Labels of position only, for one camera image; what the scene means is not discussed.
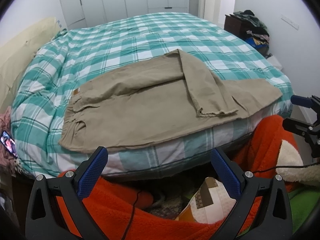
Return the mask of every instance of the black cable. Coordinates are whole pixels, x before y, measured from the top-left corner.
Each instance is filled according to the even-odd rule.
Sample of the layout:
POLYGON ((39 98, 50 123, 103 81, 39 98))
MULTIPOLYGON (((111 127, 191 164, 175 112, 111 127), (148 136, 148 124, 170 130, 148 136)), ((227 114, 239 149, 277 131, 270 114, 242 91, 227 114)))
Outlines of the black cable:
POLYGON ((275 169, 278 169, 278 168, 302 169, 302 168, 307 168, 307 167, 316 166, 316 165, 320 165, 320 163, 313 163, 313 164, 304 165, 304 166, 275 166, 275 167, 272 167, 272 168, 264 170, 264 171, 253 171, 252 173, 263 173, 263 172, 275 170, 275 169))
POLYGON ((135 205, 136 205, 136 203, 138 202, 139 193, 141 193, 141 192, 142 192, 142 190, 140 190, 140 191, 137 193, 137 198, 136 198, 135 202, 134 202, 133 205, 132 205, 132 213, 131 213, 131 217, 130 217, 129 223, 128 223, 127 228, 125 229, 125 231, 124 231, 124 233, 123 233, 123 236, 122 236, 121 240, 125 240, 125 237, 127 236, 127 233, 128 233, 128 231, 129 231, 129 228, 130 228, 131 223, 132 223, 132 221, 133 221, 134 211, 135 211, 135 209, 136 209, 135 205))

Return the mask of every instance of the white fleece patch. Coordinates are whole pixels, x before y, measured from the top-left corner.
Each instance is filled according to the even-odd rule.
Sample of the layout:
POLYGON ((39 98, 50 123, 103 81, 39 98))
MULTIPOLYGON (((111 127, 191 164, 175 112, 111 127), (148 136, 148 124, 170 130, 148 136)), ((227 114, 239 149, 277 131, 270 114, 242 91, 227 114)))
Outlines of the white fleece patch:
MULTIPOLYGON (((277 166, 303 166, 299 152, 286 140, 282 140, 277 166)), ((318 185, 320 183, 320 165, 307 168, 278 168, 276 172, 285 181, 298 181, 307 185, 318 185)))

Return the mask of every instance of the clothing label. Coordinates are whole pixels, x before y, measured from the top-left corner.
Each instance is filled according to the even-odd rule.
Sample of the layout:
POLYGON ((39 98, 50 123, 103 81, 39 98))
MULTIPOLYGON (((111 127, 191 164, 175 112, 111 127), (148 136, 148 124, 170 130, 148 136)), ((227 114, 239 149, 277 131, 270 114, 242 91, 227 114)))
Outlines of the clothing label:
POLYGON ((80 88, 77 88, 76 90, 73 90, 73 95, 75 96, 76 94, 78 94, 80 92, 80 88))

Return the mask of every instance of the textured blue pad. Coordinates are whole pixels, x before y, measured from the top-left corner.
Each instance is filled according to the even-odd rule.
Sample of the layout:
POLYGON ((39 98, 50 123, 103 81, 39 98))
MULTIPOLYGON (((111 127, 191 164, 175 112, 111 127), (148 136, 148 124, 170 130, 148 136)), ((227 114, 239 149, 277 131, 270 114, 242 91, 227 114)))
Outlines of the textured blue pad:
POLYGON ((301 96, 293 95, 291 97, 291 103, 297 106, 302 106, 306 108, 311 108, 313 106, 312 100, 310 98, 305 98, 301 96))
POLYGON ((102 148, 79 180, 77 192, 79 198, 86 198, 90 195, 107 162, 108 151, 102 148))
POLYGON ((222 180, 229 197, 239 200, 242 194, 240 181, 216 149, 211 151, 211 164, 222 180))

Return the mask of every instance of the phone screen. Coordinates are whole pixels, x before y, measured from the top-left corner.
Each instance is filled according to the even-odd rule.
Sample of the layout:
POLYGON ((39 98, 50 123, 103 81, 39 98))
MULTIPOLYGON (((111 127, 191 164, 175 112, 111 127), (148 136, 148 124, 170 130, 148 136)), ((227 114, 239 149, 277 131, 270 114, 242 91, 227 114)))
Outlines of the phone screen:
POLYGON ((15 142, 6 131, 3 131, 0 141, 12 155, 18 157, 16 154, 15 142))

